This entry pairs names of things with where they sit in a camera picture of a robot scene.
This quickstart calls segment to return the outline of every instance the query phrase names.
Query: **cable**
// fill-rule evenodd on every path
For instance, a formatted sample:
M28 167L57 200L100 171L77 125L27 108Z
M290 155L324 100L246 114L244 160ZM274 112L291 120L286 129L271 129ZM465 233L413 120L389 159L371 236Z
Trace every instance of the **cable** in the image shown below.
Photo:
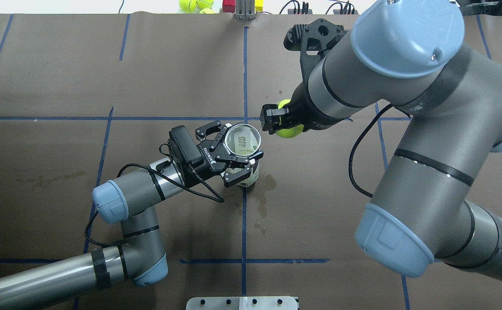
M88 242L90 243L94 243L94 245L98 245L99 247L117 247L119 245L124 245L126 243L126 240L120 240L120 241L116 241L116 242L112 242L112 243L104 243L104 242L98 242L98 241L95 241L94 239L92 239L90 237L90 235L88 234L88 231L90 230L90 227L92 226L92 223L94 223L94 220L96 219L98 215L98 212L96 211L92 217L90 218L90 220L88 221L88 224L86 225L86 228L84 229L84 238L86 238L86 240L88 240Z
M293 6L295 6L295 3L296 3L296 6L298 6L298 11L300 12L300 3L297 1L297 0L290 0L290 2L287 2L286 5L284 5L284 7L280 10L280 14L284 12L284 9L291 3L293 2Z
M121 7L118 9L118 13L121 14L121 8L125 5L125 0L122 0Z
M195 170L191 170L192 174L194 177L196 177L196 179L201 183L203 184L215 197L213 196L209 196L209 195L206 195L206 194L202 194L200 192L196 192L188 187L185 187L183 186L182 184L168 178L166 175L156 171L156 170L153 170L152 168L150 167L147 167L147 166L144 166L144 165L140 165L140 164L135 164L135 163L130 163L130 164L126 164L124 167L121 168L121 170L118 172L117 174L117 178L119 178L122 173L128 168L128 167L140 167L146 171L148 171L149 173L154 173L158 176L160 176L161 178L167 180L168 182L172 183L173 185L175 186L178 186L179 188L185 190L186 192L190 192L194 195L197 195L199 197L203 197L203 198L207 198L207 199L211 199L213 200L214 202L224 202L224 198L222 198L222 196L220 196L210 185L207 184L207 182L205 182L199 175L197 175L197 173L195 172Z
M167 145L167 144L166 144L166 143L162 144L162 145L159 147L159 151L160 151L163 155L168 156L168 157L170 157L170 159L172 159L172 156L171 156L170 154L165 154L165 153L163 153L163 152L162 152L161 147L162 147L163 145ZM142 168L142 169L144 169L144 170L148 171L149 173L154 173L154 174L156 174L156 175L160 176L161 178L163 178L163 179L167 180L168 182L170 182L170 183L172 183L172 184L174 184L174 185L178 186L179 188L181 188L182 190L185 190L186 192L190 192L190 193L192 193L192 194L194 194L194 195L197 195L197 196L199 196L199 197L203 197L203 198L211 199L211 200L213 200L213 201L215 201L215 202L220 202L220 203L224 202L224 198L222 198L222 196L220 196L220 194L218 194L218 193L215 191L215 189L213 189L213 188L211 187L211 185L207 184L207 182L205 182L205 180L203 180L203 179L202 179L202 178L201 178L201 177L200 177L200 176L199 176L199 175L195 172L195 170L193 170L193 169L191 170L191 173L193 174L193 176L194 176L194 177L195 177L195 178L196 178L196 179L197 179L197 180L198 180L201 184L203 184L203 185L204 185L204 186L205 186L205 187L206 187L206 188L207 188L207 189L208 189L208 190L209 190L209 191L210 191L210 192L211 192L211 193L212 193L215 197L213 197L213 196L209 196L209 195L206 195L206 194L202 194L202 193L200 193L200 192L196 192L196 191L194 191L194 190L192 190L192 189L190 189L190 188L188 188L188 187L185 187L185 186L183 186L182 184L180 184L180 183L178 183L178 182L176 182L176 181L174 181L174 180L172 180L172 179L168 178L166 175L164 175L164 174L162 174L162 173L160 173L160 172L158 172L158 171L155 171L154 169L152 169L152 168L150 168L150 167L147 167L147 166L144 166L144 165L140 165L140 164L130 163L130 164L125 165L125 166L124 166L124 167L122 167L122 168L121 168L121 170L118 172L118 174L117 174L117 178L119 178L119 177L122 175L122 173L123 173L123 172L124 172L124 171L125 171L128 167L140 167L140 168ZM96 217L97 217L97 215L98 215L98 214L99 214L99 213L96 211L96 212L92 215L92 217L90 218L90 220L88 221L88 224L86 225L86 228L84 229L84 238L86 238L86 240L88 240L88 242L91 242L91 243L93 243L94 245L98 245L98 246L100 246L100 247L117 247L117 246L119 246L119 245L124 245L124 244L126 243L126 240L125 240L125 239L120 240L120 241L116 241L116 242L112 242L112 243L104 243L104 242L98 242L98 241L95 241L95 240L93 240L93 239L90 237L90 235L89 235L88 231L90 230L90 228L91 228L92 224L94 223L94 220L96 219Z
M354 186L357 191L368 196L369 198L373 197L373 194L368 192L367 190L361 188L358 185L358 183L356 183L356 180L354 179L354 175L352 173L352 161L353 161L356 149L358 148L358 145L361 143L361 141L367 135L369 130L373 127L373 125L375 125L375 123L379 120L379 118L381 118L381 116L392 107L393 107L392 104L388 104L387 106L385 106L385 108L383 108L383 110L381 110L381 111L379 111L379 113L377 113L377 115L373 118L373 120L371 120L371 122L367 125L367 127L364 129L364 131L362 131L362 133L360 134L360 136L356 140L354 146L352 147L351 154L349 156L349 178L351 179L352 186Z
M335 3L333 3L331 6L329 6L329 7L327 8L327 10L325 11L325 15L327 15L327 14L328 14L328 12L329 12L329 10L331 10L331 8L332 8L333 6L336 6L337 4L341 6L341 11L342 11L342 10L343 10L343 3L342 3L342 2L335 2Z

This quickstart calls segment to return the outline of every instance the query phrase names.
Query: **yellow tennis ball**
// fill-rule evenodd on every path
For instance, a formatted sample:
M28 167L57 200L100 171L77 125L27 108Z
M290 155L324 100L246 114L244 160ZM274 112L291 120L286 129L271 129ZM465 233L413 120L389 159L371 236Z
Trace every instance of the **yellow tennis ball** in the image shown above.
M210 9L213 7L214 0L197 0L197 6L200 9Z
M199 14L216 14L216 12L213 9L202 9L199 11Z
M193 12L197 7L196 0L179 0L178 4L183 12Z
M280 102L278 102L278 109L283 108L284 105L288 104L291 102L290 99L285 99ZM302 130L304 129L304 125L298 125L293 128L289 129L280 129L276 131L276 135L282 137L282 138L294 138L302 133Z

